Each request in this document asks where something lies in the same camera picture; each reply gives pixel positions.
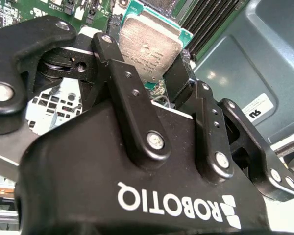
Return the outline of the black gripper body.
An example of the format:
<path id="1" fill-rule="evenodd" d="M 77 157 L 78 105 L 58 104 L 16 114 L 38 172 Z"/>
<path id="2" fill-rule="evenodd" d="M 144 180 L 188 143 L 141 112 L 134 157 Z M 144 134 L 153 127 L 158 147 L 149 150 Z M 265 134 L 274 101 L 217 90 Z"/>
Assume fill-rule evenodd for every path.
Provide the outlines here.
<path id="1" fill-rule="evenodd" d="M 40 136 L 19 165 L 24 235 L 187 235 L 269 228 L 263 197 L 234 168 L 214 185 L 195 165 L 193 120 L 156 107 L 172 152 L 158 169 L 128 157 L 107 101 Z"/>

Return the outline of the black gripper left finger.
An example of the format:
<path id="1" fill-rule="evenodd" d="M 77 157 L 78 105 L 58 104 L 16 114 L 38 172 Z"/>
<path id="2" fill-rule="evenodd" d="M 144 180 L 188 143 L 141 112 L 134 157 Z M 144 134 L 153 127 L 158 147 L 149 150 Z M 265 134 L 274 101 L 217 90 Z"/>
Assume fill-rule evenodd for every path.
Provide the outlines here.
<path id="1" fill-rule="evenodd" d="M 24 123 L 28 102 L 51 82 L 38 85 L 41 57 L 56 48 L 70 47 L 75 28 L 56 16 L 43 16 L 0 28 L 0 135 L 13 133 Z M 87 101 L 98 104 L 107 87 L 132 162 L 157 169 L 172 147 L 134 66 L 127 64 L 112 37 L 96 33 L 91 40 L 95 69 L 82 79 L 94 83 Z"/>

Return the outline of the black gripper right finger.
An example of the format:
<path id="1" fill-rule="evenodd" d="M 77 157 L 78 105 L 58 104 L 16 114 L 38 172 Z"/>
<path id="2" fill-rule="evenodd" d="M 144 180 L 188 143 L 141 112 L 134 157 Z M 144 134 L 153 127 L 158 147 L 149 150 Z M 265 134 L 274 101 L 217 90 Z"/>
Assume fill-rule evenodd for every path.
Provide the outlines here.
<path id="1" fill-rule="evenodd" d="M 267 198 L 294 198 L 294 177 L 230 99 L 216 101 L 210 86 L 198 80 L 190 55 L 181 51 L 164 75 L 169 102 L 195 123 L 196 167 L 213 183 L 235 176 L 235 167 Z"/>

